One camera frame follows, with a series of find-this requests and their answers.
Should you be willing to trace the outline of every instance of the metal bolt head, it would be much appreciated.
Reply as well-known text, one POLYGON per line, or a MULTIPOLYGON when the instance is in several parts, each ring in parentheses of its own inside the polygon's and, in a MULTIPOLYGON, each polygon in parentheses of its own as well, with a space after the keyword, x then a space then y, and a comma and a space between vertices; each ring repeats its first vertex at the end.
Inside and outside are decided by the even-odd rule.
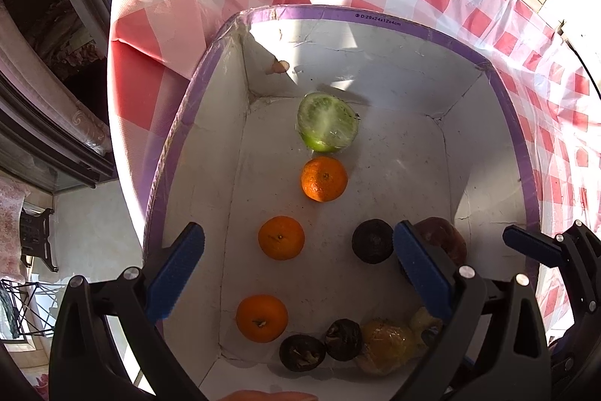
POLYGON ((79 287, 83 284, 83 277, 80 275, 74 275, 69 281, 69 286, 79 287))
POLYGON ((138 269, 137 267, 128 267, 123 271, 123 277, 128 281, 136 279, 139 275, 140 269, 138 269))
POLYGON ((464 279, 473 279, 476 275, 476 271, 472 269, 469 265, 462 265, 459 267, 459 275, 464 279))
POLYGON ((527 286, 530 284, 530 279, 528 279, 528 276, 525 274, 518 274, 516 275, 516 283, 520 286, 527 286))

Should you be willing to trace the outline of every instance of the pink checkered tablecloth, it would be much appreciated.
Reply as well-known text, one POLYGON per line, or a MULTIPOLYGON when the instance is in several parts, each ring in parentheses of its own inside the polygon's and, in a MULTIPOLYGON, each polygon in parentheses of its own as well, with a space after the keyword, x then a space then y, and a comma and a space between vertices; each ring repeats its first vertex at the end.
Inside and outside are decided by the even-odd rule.
MULTIPOLYGON (((512 99, 542 231, 601 228, 601 101, 576 55, 521 0, 113 0, 109 110, 116 164, 140 237, 163 143, 200 57, 232 15, 263 5, 342 5, 406 18, 485 55, 512 99)), ((569 308, 556 270, 538 298, 546 328, 569 308)))

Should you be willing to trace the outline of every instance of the orange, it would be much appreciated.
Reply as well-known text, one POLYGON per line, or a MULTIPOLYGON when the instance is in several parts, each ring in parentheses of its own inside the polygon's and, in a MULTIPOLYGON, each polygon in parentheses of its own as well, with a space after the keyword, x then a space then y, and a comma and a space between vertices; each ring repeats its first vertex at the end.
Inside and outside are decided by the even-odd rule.
POLYGON ((344 166, 332 157, 314 158, 305 164, 300 173, 302 190, 312 200, 320 203, 339 197, 348 182, 344 166))
POLYGON ((259 246, 265 255, 275 260, 293 259, 305 245, 305 232, 296 219, 275 216, 259 230, 259 246))
POLYGON ((284 303, 273 296, 249 296, 238 305, 236 325, 248 340, 267 343, 284 333, 288 311, 284 303))

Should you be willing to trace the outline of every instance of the human hand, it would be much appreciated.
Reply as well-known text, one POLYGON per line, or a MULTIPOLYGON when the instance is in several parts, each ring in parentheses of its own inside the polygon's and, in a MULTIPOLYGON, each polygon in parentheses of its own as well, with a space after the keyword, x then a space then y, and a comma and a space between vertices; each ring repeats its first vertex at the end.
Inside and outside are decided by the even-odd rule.
POLYGON ((236 391, 219 401, 319 401, 319 399, 305 393, 267 394, 259 391, 236 391))

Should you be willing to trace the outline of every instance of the floor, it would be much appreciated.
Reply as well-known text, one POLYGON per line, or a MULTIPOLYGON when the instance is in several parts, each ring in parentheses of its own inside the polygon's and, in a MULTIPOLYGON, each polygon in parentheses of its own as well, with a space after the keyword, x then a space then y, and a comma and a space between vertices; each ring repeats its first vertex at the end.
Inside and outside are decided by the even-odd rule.
MULTIPOLYGON (((118 181, 60 194, 54 198, 54 209, 50 244, 59 272, 50 272, 41 261, 34 262, 32 271, 32 280, 51 291, 37 298, 49 311, 49 322, 56 318, 64 285, 73 275, 83 275, 89 282, 111 280, 127 267, 142 264, 142 247, 118 181)), ((121 358, 128 357, 118 320, 109 318, 109 323, 121 358)))

